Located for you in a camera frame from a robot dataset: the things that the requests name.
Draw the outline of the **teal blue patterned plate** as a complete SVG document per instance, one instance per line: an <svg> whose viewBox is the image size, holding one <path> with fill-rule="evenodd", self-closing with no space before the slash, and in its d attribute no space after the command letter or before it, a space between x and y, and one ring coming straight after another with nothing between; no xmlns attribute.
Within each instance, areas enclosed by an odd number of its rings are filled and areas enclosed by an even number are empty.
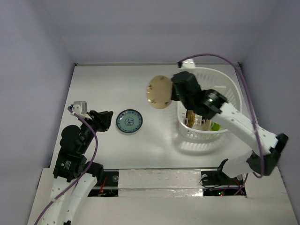
<svg viewBox="0 0 300 225"><path fill-rule="evenodd" d="M143 125L143 117L135 109L126 109L116 117L117 130L123 134L133 134L140 130Z"/></svg>

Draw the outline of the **cream plate with black characters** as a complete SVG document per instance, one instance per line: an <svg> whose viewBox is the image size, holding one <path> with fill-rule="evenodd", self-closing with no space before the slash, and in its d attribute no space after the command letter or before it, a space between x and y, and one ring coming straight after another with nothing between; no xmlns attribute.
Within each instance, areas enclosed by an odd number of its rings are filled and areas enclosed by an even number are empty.
<svg viewBox="0 0 300 225"><path fill-rule="evenodd" d="M172 102L173 83L164 75L153 77L147 87L146 97L150 105L156 109L165 109Z"/></svg>

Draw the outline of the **yellow plate with brown rim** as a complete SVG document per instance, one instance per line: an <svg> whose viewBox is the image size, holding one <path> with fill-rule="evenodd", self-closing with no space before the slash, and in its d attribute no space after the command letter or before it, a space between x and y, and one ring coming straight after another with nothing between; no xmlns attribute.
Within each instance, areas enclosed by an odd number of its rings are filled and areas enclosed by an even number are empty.
<svg viewBox="0 0 300 225"><path fill-rule="evenodd" d="M192 128L194 126L194 122L195 122L195 113L192 110L187 110L185 116L185 125L188 128Z"/></svg>

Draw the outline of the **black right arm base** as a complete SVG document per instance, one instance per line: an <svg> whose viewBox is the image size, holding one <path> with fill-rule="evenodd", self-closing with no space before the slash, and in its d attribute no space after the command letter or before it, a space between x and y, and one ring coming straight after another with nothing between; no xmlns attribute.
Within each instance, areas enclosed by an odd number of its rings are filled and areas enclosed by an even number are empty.
<svg viewBox="0 0 300 225"><path fill-rule="evenodd" d="M204 170L201 171L201 179L199 184L204 188L218 188L224 186L225 181L221 180L217 171Z"/></svg>

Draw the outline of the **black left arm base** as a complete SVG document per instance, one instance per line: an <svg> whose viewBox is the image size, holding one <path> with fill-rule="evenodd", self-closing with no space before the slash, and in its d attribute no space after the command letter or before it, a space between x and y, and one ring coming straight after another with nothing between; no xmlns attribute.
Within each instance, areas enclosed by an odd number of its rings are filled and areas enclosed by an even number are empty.
<svg viewBox="0 0 300 225"><path fill-rule="evenodd" d="M119 170L104 170L104 175L90 191L88 197L117 197Z"/></svg>

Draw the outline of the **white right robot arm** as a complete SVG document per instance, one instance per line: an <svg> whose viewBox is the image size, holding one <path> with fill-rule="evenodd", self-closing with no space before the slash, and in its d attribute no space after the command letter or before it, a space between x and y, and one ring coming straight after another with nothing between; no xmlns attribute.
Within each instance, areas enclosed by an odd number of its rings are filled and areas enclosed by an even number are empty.
<svg viewBox="0 0 300 225"><path fill-rule="evenodd" d="M287 135L276 135L261 128L216 90L201 89L192 73L179 72L171 81L172 100L180 101L187 110L219 124L251 148L242 156L221 162L216 171L219 183L226 184L246 173L256 173L258 177L272 174L288 141Z"/></svg>

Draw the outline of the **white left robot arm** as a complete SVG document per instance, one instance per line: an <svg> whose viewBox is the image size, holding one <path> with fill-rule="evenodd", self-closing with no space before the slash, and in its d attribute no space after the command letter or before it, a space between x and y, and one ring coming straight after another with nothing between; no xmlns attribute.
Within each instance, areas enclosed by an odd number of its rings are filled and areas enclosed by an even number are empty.
<svg viewBox="0 0 300 225"><path fill-rule="evenodd" d="M50 202L36 219L37 225L73 225L92 188L104 179L103 165L88 161L84 154L92 141L98 146L97 132L109 129L113 112L86 112L77 104L69 106L68 111L82 125L69 125L61 132Z"/></svg>

